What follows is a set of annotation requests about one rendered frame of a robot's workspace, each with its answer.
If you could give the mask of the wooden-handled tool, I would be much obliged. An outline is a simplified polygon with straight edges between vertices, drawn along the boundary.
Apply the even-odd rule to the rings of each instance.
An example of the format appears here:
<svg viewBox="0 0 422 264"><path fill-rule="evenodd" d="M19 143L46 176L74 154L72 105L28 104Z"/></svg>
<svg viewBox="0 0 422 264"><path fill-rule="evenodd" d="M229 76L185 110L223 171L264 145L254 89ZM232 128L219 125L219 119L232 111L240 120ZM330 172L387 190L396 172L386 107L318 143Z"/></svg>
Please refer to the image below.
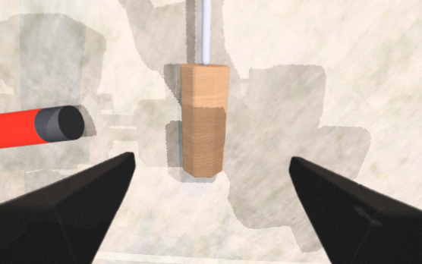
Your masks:
<svg viewBox="0 0 422 264"><path fill-rule="evenodd" d="M209 64L211 0L202 0L200 63L182 64L183 170L212 178L223 170L230 67Z"/></svg>

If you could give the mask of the red and grey cylinder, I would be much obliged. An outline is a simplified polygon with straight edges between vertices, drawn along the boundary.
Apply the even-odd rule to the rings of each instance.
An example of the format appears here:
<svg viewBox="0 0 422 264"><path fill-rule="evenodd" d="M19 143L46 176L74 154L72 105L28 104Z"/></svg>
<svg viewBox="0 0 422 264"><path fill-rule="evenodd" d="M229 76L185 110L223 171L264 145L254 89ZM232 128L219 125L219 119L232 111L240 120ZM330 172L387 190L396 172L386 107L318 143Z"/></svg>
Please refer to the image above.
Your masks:
<svg viewBox="0 0 422 264"><path fill-rule="evenodd" d="M72 105L0 114L0 148L79 139L85 123Z"/></svg>

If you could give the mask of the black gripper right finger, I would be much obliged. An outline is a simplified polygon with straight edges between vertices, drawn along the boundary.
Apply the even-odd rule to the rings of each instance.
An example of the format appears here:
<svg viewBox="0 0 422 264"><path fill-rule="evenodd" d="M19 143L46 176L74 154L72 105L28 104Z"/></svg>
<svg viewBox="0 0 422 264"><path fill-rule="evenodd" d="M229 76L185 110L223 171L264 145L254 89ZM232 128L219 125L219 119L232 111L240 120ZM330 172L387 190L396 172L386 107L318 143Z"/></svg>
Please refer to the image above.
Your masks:
<svg viewBox="0 0 422 264"><path fill-rule="evenodd" d="M422 210L298 156L289 176L331 264L422 264Z"/></svg>

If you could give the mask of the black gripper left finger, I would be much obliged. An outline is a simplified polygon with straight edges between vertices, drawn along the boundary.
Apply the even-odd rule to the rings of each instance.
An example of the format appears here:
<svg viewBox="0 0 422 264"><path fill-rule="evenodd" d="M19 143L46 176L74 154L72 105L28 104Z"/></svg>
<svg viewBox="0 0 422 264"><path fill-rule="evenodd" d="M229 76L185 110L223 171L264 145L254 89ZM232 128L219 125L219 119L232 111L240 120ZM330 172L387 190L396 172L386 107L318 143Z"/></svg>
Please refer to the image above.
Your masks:
<svg viewBox="0 0 422 264"><path fill-rule="evenodd" d="M124 152L0 203L0 264L92 264L135 168Z"/></svg>

